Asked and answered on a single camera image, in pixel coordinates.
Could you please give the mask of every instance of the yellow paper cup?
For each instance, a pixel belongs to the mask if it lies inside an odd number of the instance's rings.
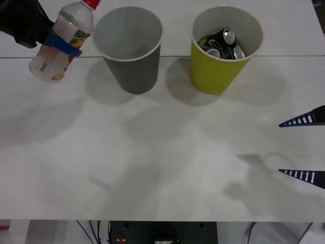
[[[218,30],[230,27],[238,38],[246,55],[243,59],[227,60],[213,57],[203,51],[197,42]],[[217,6],[200,13],[191,28],[191,79],[193,85],[203,93],[220,94],[254,56],[263,42],[263,31],[259,21],[246,11]]]

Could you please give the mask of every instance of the red bottle cap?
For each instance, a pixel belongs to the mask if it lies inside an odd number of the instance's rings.
[[[83,0],[83,1],[93,9],[96,9],[98,5],[98,0]]]

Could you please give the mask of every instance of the floor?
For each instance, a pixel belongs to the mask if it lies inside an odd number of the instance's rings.
[[[93,239],[88,221],[80,221],[87,233]],[[218,222],[218,243],[219,244],[246,244],[250,230],[250,222]],[[250,244],[312,244],[323,243],[325,232],[322,224],[313,224],[312,228],[304,235],[309,223],[272,223],[259,222],[252,229]],[[100,237],[102,244],[108,243],[107,235],[108,221],[102,221]],[[7,231],[0,232],[0,244],[15,242],[3,242]],[[28,228],[25,244],[89,244],[91,243],[76,221],[31,221]]]
[[[325,0],[312,0],[320,26],[325,33]]]

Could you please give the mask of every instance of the black can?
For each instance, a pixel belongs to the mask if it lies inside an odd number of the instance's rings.
[[[225,49],[235,42],[235,33],[230,28],[220,31],[199,40],[199,44],[217,49]]]
[[[243,50],[239,46],[237,46],[231,49],[229,52],[225,53],[221,58],[236,60],[236,59],[242,59],[244,57],[245,54]]]
[[[240,42],[238,41],[238,38],[237,38],[237,37],[235,37],[235,41],[234,41],[234,43],[231,44],[231,45],[229,45],[229,47],[230,47],[231,49],[234,49],[235,47],[240,47],[240,48],[242,49],[242,45],[241,45]]]
[[[221,52],[220,50],[218,49],[215,49],[215,48],[211,48],[211,47],[207,47],[207,46],[204,46],[204,45],[201,45],[199,44],[199,47],[205,51],[207,54],[213,56],[213,57],[218,57],[220,58],[222,55],[223,55],[223,52]]]

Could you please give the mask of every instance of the table surface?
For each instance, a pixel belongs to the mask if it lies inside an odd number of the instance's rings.
[[[39,0],[51,20],[62,6],[77,0]],[[204,9],[227,4],[240,7],[259,19],[264,30],[264,45],[258,55],[324,55],[325,43],[311,0],[102,0],[94,12],[95,22],[105,13],[123,6],[139,6],[155,13],[164,26],[162,56],[190,55],[190,27]],[[30,50],[0,33],[0,56],[32,57]],[[83,56],[99,56],[92,37],[82,46]]]
[[[40,2],[51,19],[66,4]],[[190,84],[189,58],[176,56],[189,55],[190,40],[179,40],[194,16],[219,4],[256,15],[265,43],[210,96]],[[171,56],[143,95],[121,90],[91,57],[91,39],[88,57],[49,84],[29,73],[37,50],[0,35],[0,219],[324,222],[325,191],[278,172],[324,170],[322,127],[277,126],[325,104],[310,0],[103,0],[95,18],[128,5],[160,17],[161,54]]]

